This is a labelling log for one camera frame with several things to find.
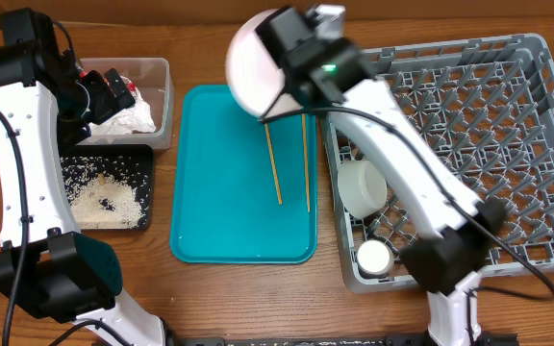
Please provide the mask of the red snack wrapper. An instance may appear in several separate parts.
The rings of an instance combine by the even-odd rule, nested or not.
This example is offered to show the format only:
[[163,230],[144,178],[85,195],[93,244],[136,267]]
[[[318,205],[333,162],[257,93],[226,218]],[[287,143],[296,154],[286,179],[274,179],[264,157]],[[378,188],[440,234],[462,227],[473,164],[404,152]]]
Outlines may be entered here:
[[[88,73],[86,71],[81,71],[80,72],[80,76],[82,78],[84,78],[87,74]],[[121,79],[123,80],[124,84],[129,89],[130,92],[132,92],[132,93],[137,92],[137,87],[136,87],[136,85],[134,84],[134,82],[132,80],[130,80],[128,77],[123,76],[123,75],[121,75]]]

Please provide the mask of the large pink plate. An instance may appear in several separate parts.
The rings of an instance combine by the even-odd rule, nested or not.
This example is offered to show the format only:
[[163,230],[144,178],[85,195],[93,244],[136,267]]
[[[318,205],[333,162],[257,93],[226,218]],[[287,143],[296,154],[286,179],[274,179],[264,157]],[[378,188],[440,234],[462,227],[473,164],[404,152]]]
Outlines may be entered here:
[[239,106],[260,117],[285,85],[285,75],[270,57],[256,28],[275,10],[260,12],[234,35],[226,55],[226,80]]

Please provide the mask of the white paper napkin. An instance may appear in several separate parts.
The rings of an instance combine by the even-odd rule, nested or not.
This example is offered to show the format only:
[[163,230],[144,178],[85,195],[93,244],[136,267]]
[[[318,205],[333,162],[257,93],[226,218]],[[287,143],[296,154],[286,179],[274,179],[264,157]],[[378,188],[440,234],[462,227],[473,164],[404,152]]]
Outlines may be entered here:
[[130,135],[132,133],[154,133],[155,122],[151,116],[151,107],[143,99],[139,88],[132,93],[135,104],[123,109],[101,125],[89,124],[91,133],[96,136]]

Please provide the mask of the grey green bowl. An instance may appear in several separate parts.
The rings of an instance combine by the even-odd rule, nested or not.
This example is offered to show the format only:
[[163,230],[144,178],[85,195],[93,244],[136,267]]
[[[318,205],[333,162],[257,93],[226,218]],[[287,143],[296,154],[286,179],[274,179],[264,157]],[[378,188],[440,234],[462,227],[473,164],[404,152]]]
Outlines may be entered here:
[[380,210],[388,196],[383,175],[367,160],[344,161],[340,165],[338,190],[344,208],[358,219]]

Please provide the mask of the pale green plastic cup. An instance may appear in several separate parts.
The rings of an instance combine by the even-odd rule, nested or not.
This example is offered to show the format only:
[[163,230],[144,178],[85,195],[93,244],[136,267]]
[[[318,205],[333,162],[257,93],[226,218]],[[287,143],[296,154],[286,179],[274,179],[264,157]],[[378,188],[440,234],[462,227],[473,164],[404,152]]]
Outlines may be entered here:
[[369,239],[356,251],[356,262],[363,277],[379,279],[387,277],[393,269],[394,256],[384,242]]

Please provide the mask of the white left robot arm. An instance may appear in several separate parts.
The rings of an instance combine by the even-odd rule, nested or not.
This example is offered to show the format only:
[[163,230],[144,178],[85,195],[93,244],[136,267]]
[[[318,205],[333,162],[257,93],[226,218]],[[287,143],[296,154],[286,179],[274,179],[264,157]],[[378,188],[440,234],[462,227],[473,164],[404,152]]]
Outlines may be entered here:
[[175,345],[123,287],[114,249],[84,235],[65,194],[62,152],[134,105],[115,70],[82,73],[62,25],[29,8],[1,17],[0,293],[10,309],[87,328],[110,345]]

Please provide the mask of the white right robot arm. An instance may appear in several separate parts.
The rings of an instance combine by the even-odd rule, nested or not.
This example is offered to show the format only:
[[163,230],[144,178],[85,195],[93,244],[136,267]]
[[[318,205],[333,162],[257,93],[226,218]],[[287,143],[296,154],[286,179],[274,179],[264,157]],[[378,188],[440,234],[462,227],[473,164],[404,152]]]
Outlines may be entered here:
[[419,239],[400,261],[426,290],[431,320],[426,345],[515,345],[515,335],[482,331],[476,303],[481,270],[492,246],[518,261],[547,286],[554,284],[520,257],[499,233],[508,211],[496,198],[481,199],[442,163],[374,72],[362,49],[318,11],[292,6],[256,16],[253,32],[284,80],[279,94],[299,113],[324,114],[384,176],[415,224]]

